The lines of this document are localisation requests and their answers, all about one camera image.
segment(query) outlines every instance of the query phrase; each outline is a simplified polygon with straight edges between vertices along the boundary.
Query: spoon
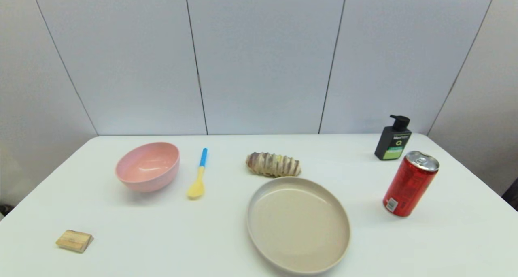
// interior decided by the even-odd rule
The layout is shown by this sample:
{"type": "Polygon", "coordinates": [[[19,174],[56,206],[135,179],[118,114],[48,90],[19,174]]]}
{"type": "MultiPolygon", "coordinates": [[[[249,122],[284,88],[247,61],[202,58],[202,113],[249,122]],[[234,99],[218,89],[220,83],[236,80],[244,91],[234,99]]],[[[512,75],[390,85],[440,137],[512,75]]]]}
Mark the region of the spoon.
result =
{"type": "Polygon", "coordinates": [[[191,185],[191,188],[187,191],[187,196],[191,200],[196,200],[205,193],[205,187],[203,186],[203,172],[205,170],[205,160],[207,159],[207,149],[203,149],[202,159],[200,160],[200,167],[198,168],[198,178],[191,185]]]}

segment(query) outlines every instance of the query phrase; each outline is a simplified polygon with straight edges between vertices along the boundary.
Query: bottle label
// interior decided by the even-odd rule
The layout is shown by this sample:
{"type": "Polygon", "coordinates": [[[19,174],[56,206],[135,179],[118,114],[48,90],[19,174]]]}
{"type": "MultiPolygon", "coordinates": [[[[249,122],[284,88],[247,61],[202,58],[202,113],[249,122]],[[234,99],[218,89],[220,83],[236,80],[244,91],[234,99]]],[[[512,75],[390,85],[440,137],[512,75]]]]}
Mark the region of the bottle label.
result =
{"type": "Polygon", "coordinates": [[[390,144],[388,145],[388,149],[383,155],[384,160],[397,159],[403,153],[403,149],[405,149],[405,145],[407,145],[407,141],[410,138],[411,133],[405,134],[397,134],[392,137],[390,144]]]}

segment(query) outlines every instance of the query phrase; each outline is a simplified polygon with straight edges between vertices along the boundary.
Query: panel seam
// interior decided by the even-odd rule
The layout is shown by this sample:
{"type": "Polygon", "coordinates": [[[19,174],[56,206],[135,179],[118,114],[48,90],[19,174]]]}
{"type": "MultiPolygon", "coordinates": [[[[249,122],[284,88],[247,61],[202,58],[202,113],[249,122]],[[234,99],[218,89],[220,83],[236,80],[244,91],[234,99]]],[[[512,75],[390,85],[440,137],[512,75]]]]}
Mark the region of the panel seam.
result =
{"type": "Polygon", "coordinates": [[[455,80],[453,80],[452,86],[450,87],[450,90],[448,91],[448,94],[446,95],[446,98],[444,99],[444,102],[442,102],[442,105],[441,105],[441,108],[439,109],[439,112],[437,112],[437,116],[435,116],[435,119],[433,120],[433,122],[432,122],[432,124],[430,126],[430,129],[426,133],[426,136],[430,135],[430,132],[433,129],[433,126],[435,125],[435,122],[437,121],[437,118],[439,118],[439,115],[440,115],[442,109],[444,108],[444,105],[446,105],[446,101],[448,100],[448,97],[450,96],[451,92],[453,91],[453,87],[455,87],[455,84],[457,83],[457,79],[459,79],[459,75],[461,74],[462,69],[464,68],[464,63],[466,63],[466,61],[468,60],[468,56],[469,56],[469,54],[471,52],[471,49],[473,48],[473,45],[475,44],[475,41],[477,40],[477,37],[478,37],[479,32],[480,32],[480,29],[482,28],[482,25],[484,24],[485,18],[487,16],[487,13],[489,12],[489,9],[491,7],[491,3],[492,2],[493,2],[493,0],[490,0],[489,4],[487,5],[487,9],[485,11],[484,17],[482,18],[482,22],[480,23],[479,29],[477,30],[477,33],[475,34],[475,37],[474,37],[474,39],[473,39],[473,41],[471,43],[471,46],[468,49],[468,53],[466,54],[466,57],[464,58],[464,61],[462,62],[462,65],[461,65],[461,68],[459,69],[459,72],[457,72],[457,76],[455,77],[455,80]]]}
{"type": "Polygon", "coordinates": [[[333,50],[333,58],[331,59],[331,68],[329,69],[329,78],[327,78],[327,88],[324,96],[324,106],[322,107],[322,116],[320,116],[320,124],[318,126],[318,134],[322,130],[322,121],[324,120],[325,104],[327,102],[327,93],[329,93],[329,84],[331,82],[331,74],[333,73],[333,65],[335,63],[336,48],[338,46],[338,37],[340,36],[340,28],[342,28],[342,18],[344,17],[344,10],[346,8],[346,0],[342,2],[342,13],[340,14],[340,21],[338,22],[338,32],[336,33],[335,49],[333,50]]]}
{"type": "Polygon", "coordinates": [[[193,25],[191,22],[191,12],[189,11],[189,1],[188,0],[185,0],[185,5],[187,6],[187,16],[189,18],[189,28],[191,30],[191,41],[193,43],[194,62],[196,63],[196,78],[198,79],[198,88],[200,89],[200,98],[202,100],[203,120],[205,122],[205,133],[207,133],[207,135],[209,135],[209,128],[207,127],[207,116],[205,115],[205,105],[203,103],[202,82],[200,81],[200,71],[198,70],[198,58],[196,57],[196,47],[194,46],[193,25]]]}
{"type": "Polygon", "coordinates": [[[81,96],[79,96],[79,92],[77,91],[76,85],[74,85],[74,82],[72,81],[72,77],[70,76],[70,73],[68,72],[68,70],[66,68],[65,62],[63,61],[63,58],[61,57],[61,54],[59,53],[59,50],[57,49],[56,42],[54,41],[54,37],[52,37],[52,33],[50,32],[50,28],[49,28],[49,26],[47,24],[47,21],[45,20],[45,17],[43,16],[43,12],[41,11],[41,7],[39,6],[38,0],[35,0],[35,1],[36,1],[36,5],[38,6],[38,10],[39,10],[39,13],[41,15],[41,18],[43,19],[45,27],[47,28],[47,32],[50,35],[50,39],[52,40],[52,43],[54,44],[54,48],[56,49],[57,55],[58,55],[59,59],[61,60],[61,64],[63,65],[63,68],[65,69],[65,72],[66,72],[66,74],[68,76],[68,79],[70,80],[70,83],[72,84],[72,87],[74,88],[74,91],[76,92],[77,98],[79,98],[79,102],[81,103],[81,106],[85,110],[85,113],[86,113],[86,115],[88,117],[88,120],[90,121],[90,124],[92,124],[92,128],[96,132],[96,135],[99,136],[99,133],[98,133],[98,131],[96,129],[96,126],[94,125],[94,122],[92,121],[92,118],[88,114],[88,110],[85,107],[85,104],[83,103],[83,100],[81,99],[81,96]]]}

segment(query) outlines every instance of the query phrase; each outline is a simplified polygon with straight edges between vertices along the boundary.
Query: red can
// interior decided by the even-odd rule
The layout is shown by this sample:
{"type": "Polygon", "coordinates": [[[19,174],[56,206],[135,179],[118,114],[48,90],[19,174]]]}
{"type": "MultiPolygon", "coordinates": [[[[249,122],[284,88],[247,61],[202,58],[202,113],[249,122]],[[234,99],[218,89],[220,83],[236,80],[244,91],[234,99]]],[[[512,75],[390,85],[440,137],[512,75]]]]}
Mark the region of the red can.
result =
{"type": "Polygon", "coordinates": [[[388,188],[383,205],[397,216],[407,217],[439,171],[439,162],[420,151],[407,153],[388,188]]]}

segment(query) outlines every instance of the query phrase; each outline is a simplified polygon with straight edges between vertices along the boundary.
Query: plate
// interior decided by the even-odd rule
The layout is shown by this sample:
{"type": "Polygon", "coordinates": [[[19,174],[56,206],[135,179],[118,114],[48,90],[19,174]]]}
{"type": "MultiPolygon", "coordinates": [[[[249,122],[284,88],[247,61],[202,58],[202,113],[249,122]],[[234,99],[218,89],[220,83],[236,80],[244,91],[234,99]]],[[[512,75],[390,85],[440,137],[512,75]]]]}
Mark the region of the plate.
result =
{"type": "Polygon", "coordinates": [[[351,228],[346,211],[324,187],[299,177],[261,186],[248,205],[248,233],[275,266],[299,275],[322,273],[344,257],[351,228]]]}

